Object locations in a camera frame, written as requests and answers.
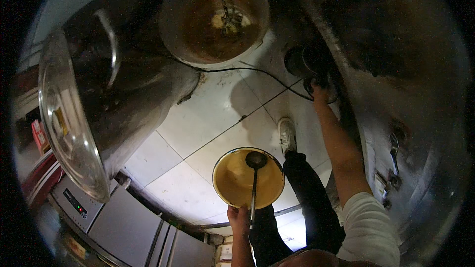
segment glass lid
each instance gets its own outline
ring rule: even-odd
[[[87,123],[68,42],[53,29],[39,63],[39,109],[51,148],[69,177],[99,202],[109,201],[109,180]]]

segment person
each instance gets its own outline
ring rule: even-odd
[[[256,210],[252,230],[249,230],[247,206],[240,209],[229,206],[233,231],[231,266],[254,266],[249,243],[257,267],[399,266],[396,229],[366,182],[362,154],[327,105],[327,90],[312,87],[313,107],[322,126],[343,208],[344,229],[318,175],[306,162],[306,156],[297,152],[293,122],[282,118],[278,131],[285,156],[284,174],[302,207],[307,246],[294,253],[285,245],[277,231],[272,205]]]

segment white tiled floor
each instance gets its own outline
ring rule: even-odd
[[[261,47],[233,67],[264,69],[306,95],[302,81],[284,68],[284,53],[295,43],[292,33],[274,27]],[[276,125],[282,116],[295,122],[298,150],[307,155],[326,185],[331,163],[312,103],[269,76],[246,69],[205,74],[192,98],[170,109],[157,132],[126,163],[125,170],[136,187],[154,196],[177,217],[194,224],[227,222],[228,206],[214,191],[211,180],[216,161],[231,149],[254,146],[284,163]],[[297,204],[286,181],[284,191],[273,203],[274,209]],[[306,244],[303,221],[301,210],[277,217],[279,232],[292,249]],[[231,234],[229,228],[211,232]]]

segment black pants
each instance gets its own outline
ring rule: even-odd
[[[317,173],[306,162],[306,156],[288,151],[285,155],[284,174],[302,207],[306,249],[321,249],[336,254],[345,238],[345,232],[340,227],[325,187]],[[249,240],[254,248],[257,267],[270,266],[293,254],[277,231],[272,205],[256,211]]]

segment yellow bowl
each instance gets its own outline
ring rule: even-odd
[[[285,185],[282,166],[271,154],[254,147],[240,147],[224,154],[213,170],[213,186],[227,204],[234,207],[251,205],[254,169],[247,166],[246,156],[257,151],[267,156],[267,163],[258,170],[256,209],[264,208],[279,198]]]

